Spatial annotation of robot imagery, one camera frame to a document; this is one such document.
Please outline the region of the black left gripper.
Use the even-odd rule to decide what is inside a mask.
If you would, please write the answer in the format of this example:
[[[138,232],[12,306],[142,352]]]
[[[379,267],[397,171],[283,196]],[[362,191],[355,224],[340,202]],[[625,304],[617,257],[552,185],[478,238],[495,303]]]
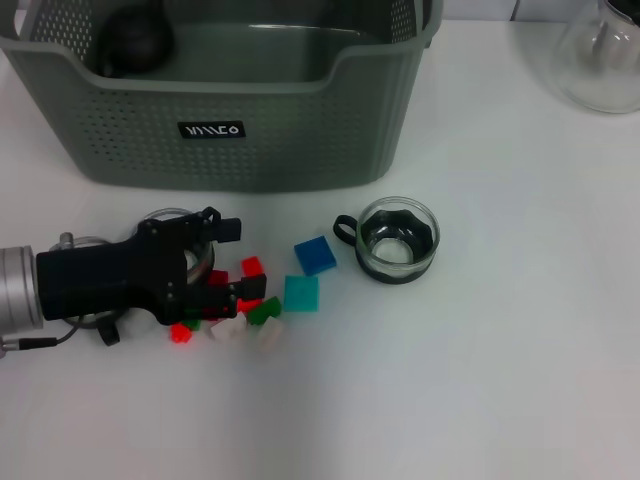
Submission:
[[[239,300],[265,297],[267,278],[188,285],[184,252],[199,241],[237,242],[241,234],[239,218],[223,218],[207,207],[180,218],[143,221],[121,242],[40,253],[36,273],[42,314],[47,320],[60,320],[137,308],[163,325],[205,312],[233,318]]]

